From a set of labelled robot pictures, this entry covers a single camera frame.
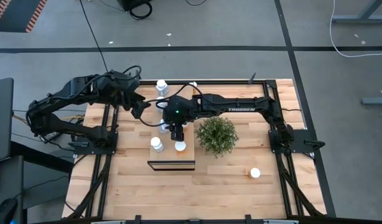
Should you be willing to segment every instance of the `metal stand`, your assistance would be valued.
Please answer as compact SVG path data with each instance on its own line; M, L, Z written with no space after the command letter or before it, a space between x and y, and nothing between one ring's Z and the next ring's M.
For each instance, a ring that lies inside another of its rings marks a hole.
M382 5L382 0L372 0L361 13L357 16L333 16L332 22L369 22L382 23L382 16L372 16L379 6Z
M11 156L24 156L24 160L33 164L47 167L49 169L66 172L72 172L73 164L66 160L51 156L44 152L31 149L23 144L11 141Z
M361 103L364 105L380 105L382 106L382 98L380 97L366 97L362 98Z

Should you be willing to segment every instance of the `butcher block tabletop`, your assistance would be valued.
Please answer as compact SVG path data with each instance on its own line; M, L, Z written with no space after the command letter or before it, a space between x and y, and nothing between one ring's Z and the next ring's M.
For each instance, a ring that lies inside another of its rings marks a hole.
M293 80L278 79L276 82L282 108L299 109ZM227 98L264 96L261 85L198 85L198 88L203 93ZM157 96L153 85L140 85L136 92L147 100ZM104 107L89 105L83 125L101 125ZM113 110L110 109L108 124L111 124ZM151 106L144 111L142 119L156 123L155 112L155 106ZM305 127L301 111L284 110L283 115L294 129ZM224 113L221 116L234 123L240 138L231 154L215 159L199 147L195 138L194 147L186 148L193 150L195 170L154 171L147 161L157 156L150 151L150 140L157 128L143 125L130 111L121 108L118 144L109 170L103 219L133 220L135 215L141 215L143 220L245 219L246 214L253 219L286 218L276 156L270 149L270 126L259 113ZM197 129L202 121L196 120L192 127ZM326 213L313 160L304 154L292 154L292 157L300 189L318 211ZM74 167L66 198L69 206L75 208L88 192L94 163L95 156L87 155ZM254 167L261 171L257 179L248 176L248 171ZM288 187L288 191L292 212L296 215L292 189ZM96 195L93 215L97 214L100 190ZM65 206L63 217L71 213Z

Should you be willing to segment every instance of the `green plant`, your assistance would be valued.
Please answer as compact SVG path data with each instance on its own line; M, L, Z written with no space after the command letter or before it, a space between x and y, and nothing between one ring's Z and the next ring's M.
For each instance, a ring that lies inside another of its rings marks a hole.
M216 158L232 152L239 140L234 124L228 118L212 117L206 119L195 131L199 145Z

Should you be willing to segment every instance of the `gray floor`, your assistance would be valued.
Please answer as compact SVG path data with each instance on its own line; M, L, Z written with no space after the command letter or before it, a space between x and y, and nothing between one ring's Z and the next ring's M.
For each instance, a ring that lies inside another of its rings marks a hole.
M105 1L117 5L115 0ZM337 0L335 13L356 14L367 2ZM281 4L293 45L330 46L331 0L282 0ZM207 0L192 7L185 1L155 0L152 16L143 21L134 21L97 0L84 1L84 5L103 47L284 46L273 1ZM382 45L382 25L337 24L333 38L342 46L362 46L362 41ZM0 33L0 48L94 46L75 0L49 0L30 34ZM254 72L256 78L293 77L286 52L118 52L104 56L108 67L116 70L141 65L143 78L249 78ZM327 143L322 155L338 217L382 220L382 107L360 104L364 96L382 97L382 56L344 58L336 52L296 52L296 58L317 135ZM102 72L98 53L0 54L0 78L15 79L14 108L18 110L61 89L72 77ZM17 121L13 132L32 136ZM56 150L14 138L41 151ZM60 198L30 209L29 219L56 220L62 208Z

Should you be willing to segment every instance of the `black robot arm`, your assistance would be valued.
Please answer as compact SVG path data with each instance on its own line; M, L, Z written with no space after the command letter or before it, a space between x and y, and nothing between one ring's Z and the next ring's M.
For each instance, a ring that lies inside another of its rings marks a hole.
M26 119L30 130L36 136L45 136L52 132L84 136L98 147L107 146L109 132L106 127L79 126L60 120L53 112L71 104L84 103L121 105L125 110L130 110L137 102L145 100L145 97L134 92L139 86L138 75L136 73L136 76L132 77L121 72L110 71L104 75L73 78L62 90L54 94L49 93L43 100L33 101L29 105Z
M181 96L173 96L164 109L163 119L170 125L172 140L183 141L182 124L226 112L258 112L267 123L276 127L279 142L289 145L294 140L292 127L284 122L279 104L270 97L224 98L216 94L203 94L194 95L188 100Z

